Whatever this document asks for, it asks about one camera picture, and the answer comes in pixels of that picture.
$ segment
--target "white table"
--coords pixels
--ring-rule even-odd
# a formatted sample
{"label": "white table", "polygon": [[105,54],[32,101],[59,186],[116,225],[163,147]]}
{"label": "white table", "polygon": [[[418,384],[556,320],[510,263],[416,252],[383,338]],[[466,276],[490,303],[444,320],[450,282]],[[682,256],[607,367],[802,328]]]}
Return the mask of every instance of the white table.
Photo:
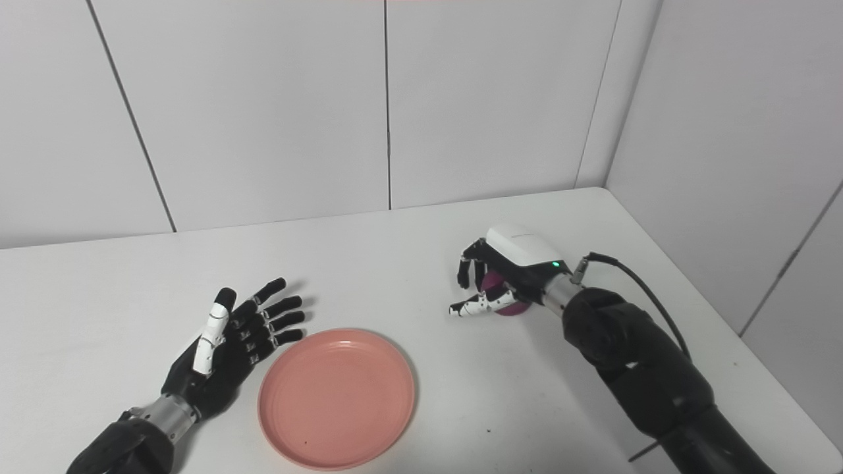
{"label": "white table", "polygon": [[[626,460],[649,439],[564,342],[558,318],[540,308],[448,316],[467,296],[454,281],[459,253],[503,222],[543,235],[570,263],[594,250],[639,272],[723,413],[775,470],[843,469],[840,453],[666,255],[607,191],[592,188],[0,250],[0,471],[64,472],[123,409],[157,396],[220,287],[246,296],[281,275],[305,297],[307,331],[376,331],[411,361],[418,397],[407,430],[355,472],[636,472],[646,463]],[[611,267],[592,265],[585,283],[656,315]],[[260,433],[255,404],[270,363],[226,413],[189,435],[180,472],[306,471]]]}

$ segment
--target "purple ball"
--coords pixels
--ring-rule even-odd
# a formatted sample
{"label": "purple ball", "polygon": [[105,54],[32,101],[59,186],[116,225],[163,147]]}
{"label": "purple ball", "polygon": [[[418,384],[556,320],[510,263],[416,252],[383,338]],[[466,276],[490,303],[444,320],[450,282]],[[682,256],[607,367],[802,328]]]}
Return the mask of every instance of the purple ball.
{"label": "purple ball", "polygon": [[[490,270],[486,276],[483,277],[483,283],[480,285],[480,289],[486,291],[487,289],[501,283],[503,283],[503,277],[499,273]],[[495,312],[501,316],[517,316],[528,309],[529,303],[518,301],[517,303],[510,304],[506,308]]]}

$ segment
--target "white thumb segment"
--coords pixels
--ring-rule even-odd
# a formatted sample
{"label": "white thumb segment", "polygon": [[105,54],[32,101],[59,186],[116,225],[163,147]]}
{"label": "white thumb segment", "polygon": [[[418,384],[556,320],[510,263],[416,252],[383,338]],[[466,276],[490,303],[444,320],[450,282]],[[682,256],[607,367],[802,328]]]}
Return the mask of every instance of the white thumb segment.
{"label": "white thumb segment", "polygon": [[228,324],[228,310],[219,303],[214,303],[208,314],[205,329],[196,344],[196,356],[193,358],[193,370],[209,375],[213,362],[214,350],[223,343],[223,330]]}
{"label": "white thumb segment", "polygon": [[515,304],[517,302],[518,300],[515,299],[515,295],[511,290],[508,290],[499,298],[492,300],[488,299],[486,292],[481,292],[476,295],[476,298],[472,297],[471,299],[464,301],[462,304],[452,305],[450,309],[448,309],[448,312],[451,315],[460,317],[482,315],[502,310],[510,304]]}

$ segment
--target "plate rim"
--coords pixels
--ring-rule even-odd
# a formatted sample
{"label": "plate rim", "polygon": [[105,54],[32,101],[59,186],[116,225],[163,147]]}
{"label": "plate rim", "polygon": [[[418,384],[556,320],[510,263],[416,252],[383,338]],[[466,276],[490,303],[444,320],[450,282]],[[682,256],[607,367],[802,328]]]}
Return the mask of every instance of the plate rim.
{"label": "plate rim", "polygon": [[272,365],[270,365],[269,369],[266,371],[266,374],[264,375],[263,380],[260,382],[260,388],[258,389],[258,399],[257,399],[257,403],[256,403],[258,424],[260,425],[260,431],[263,433],[264,439],[266,440],[266,442],[279,455],[283,456],[284,459],[292,462],[293,464],[295,464],[297,466],[301,466],[301,467],[311,469],[311,470],[314,470],[314,471],[342,471],[342,470],[345,470],[345,469],[352,469],[353,467],[362,466],[363,464],[366,464],[367,462],[370,462],[374,459],[377,459],[383,453],[388,451],[393,445],[395,445],[395,443],[398,442],[398,440],[401,438],[401,436],[404,435],[404,432],[407,430],[407,425],[410,424],[410,420],[411,420],[411,418],[413,416],[413,412],[415,411],[415,408],[416,408],[416,377],[413,374],[412,367],[410,366],[410,363],[407,361],[407,357],[404,355],[404,353],[401,350],[399,350],[392,343],[392,341],[390,341],[386,337],[381,336],[377,332],[369,331],[369,330],[366,330],[366,329],[359,329],[359,328],[355,328],[355,327],[337,327],[337,328],[332,328],[332,329],[328,329],[328,330],[325,330],[325,331],[316,332],[314,334],[309,335],[308,337],[305,337],[302,341],[308,339],[309,337],[316,337],[318,335],[326,335],[326,334],[331,334],[331,333],[334,333],[334,332],[356,332],[356,333],[364,334],[367,337],[375,337],[375,338],[379,339],[380,341],[384,342],[387,345],[387,347],[390,347],[392,350],[394,350],[395,353],[397,353],[399,355],[399,359],[402,362],[401,367],[403,369],[405,369],[406,373],[410,376],[409,377],[410,386],[411,386],[410,387],[411,388],[411,390],[410,390],[410,405],[409,405],[409,409],[407,410],[407,414],[406,414],[405,418],[401,421],[401,430],[395,436],[395,439],[393,439],[389,443],[389,445],[384,447],[384,449],[382,451],[378,452],[378,454],[376,454],[372,457],[369,457],[369,458],[364,459],[362,461],[355,461],[355,462],[344,464],[344,465],[341,465],[341,466],[330,466],[330,467],[311,466],[311,465],[306,464],[304,462],[301,462],[299,460],[293,459],[290,455],[288,455],[287,453],[285,453],[284,451],[279,449],[278,446],[276,446],[276,444],[271,441],[269,435],[266,432],[266,426],[265,426],[264,418],[261,416],[261,413],[260,413],[261,412],[261,409],[260,409],[261,403],[260,402],[264,398],[264,393],[265,393],[264,388],[266,386],[266,380],[269,378],[269,374],[272,372],[272,370],[275,368],[275,366],[277,364],[279,364],[279,361],[281,361],[284,358],[284,356],[286,356],[293,349],[295,349],[295,347],[298,344],[294,344],[293,346],[291,346],[288,350],[281,353],[281,355],[279,355],[274,361],[272,361]]}

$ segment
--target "metal wrist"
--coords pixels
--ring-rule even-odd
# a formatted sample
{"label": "metal wrist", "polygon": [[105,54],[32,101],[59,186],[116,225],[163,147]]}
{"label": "metal wrist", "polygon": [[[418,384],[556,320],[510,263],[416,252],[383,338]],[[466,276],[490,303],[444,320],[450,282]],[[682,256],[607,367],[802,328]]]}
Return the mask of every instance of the metal wrist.
{"label": "metal wrist", "polygon": [[556,275],[547,283],[544,291],[545,294],[542,297],[542,303],[547,309],[556,313],[557,316],[562,317],[562,312],[568,306],[571,298],[584,289],[585,287],[583,285],[572,281],[571,275],[562,273]]}
{"label": "metal wrist", "polygon": [[129,410],[132,418],[145,420],[167,435],[170,443],[176,444],[199,420],[199,413],[184,398],[161,395],[152,405]]}

